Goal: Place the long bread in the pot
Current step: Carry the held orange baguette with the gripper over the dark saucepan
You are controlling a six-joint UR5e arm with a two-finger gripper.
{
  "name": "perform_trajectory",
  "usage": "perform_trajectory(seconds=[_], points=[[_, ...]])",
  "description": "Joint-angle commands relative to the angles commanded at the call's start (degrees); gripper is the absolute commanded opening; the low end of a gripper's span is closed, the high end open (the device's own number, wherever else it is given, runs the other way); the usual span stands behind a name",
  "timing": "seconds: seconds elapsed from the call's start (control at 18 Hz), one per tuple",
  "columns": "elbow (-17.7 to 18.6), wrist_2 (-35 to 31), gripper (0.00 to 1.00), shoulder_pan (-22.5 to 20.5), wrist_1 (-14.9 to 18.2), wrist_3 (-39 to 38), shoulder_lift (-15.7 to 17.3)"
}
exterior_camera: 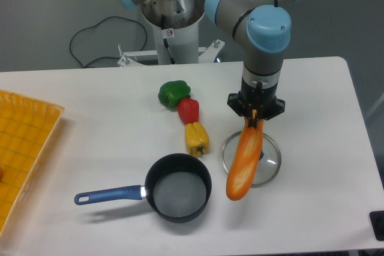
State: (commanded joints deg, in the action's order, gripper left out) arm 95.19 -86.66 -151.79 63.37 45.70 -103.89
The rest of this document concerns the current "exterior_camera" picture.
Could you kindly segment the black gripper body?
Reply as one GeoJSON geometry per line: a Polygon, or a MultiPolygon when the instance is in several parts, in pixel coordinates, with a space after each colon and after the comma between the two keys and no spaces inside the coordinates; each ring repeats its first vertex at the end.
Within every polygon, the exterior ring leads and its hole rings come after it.
{"type": "Polygon", "coordinates": [[[261,82],[249,85],[242,79],[241,90],[238,93],[229,94],[227,105],[238,115],[246,118],[249,104],[253,108],[253,119],[257,119],[257,109],[260,105],[265,107],[264,120],[270,120],[285,111],[285,101],[275,95],[277,85],[263,88],[261,82]]]}

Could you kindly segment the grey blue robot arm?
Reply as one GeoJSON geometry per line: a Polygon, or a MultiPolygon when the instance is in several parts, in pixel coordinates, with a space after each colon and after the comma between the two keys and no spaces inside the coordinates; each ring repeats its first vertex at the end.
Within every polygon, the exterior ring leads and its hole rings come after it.
{"type": "Polygon", "coordinates": [[[197,62],[198,24],[207,17],[245,51],[241,89],[227,100],[248,127],[284,112],[276,97],[291,18],[283,4],[296,0],[120,0],[140,7],[152,26],[159,64],[197,62]]]}

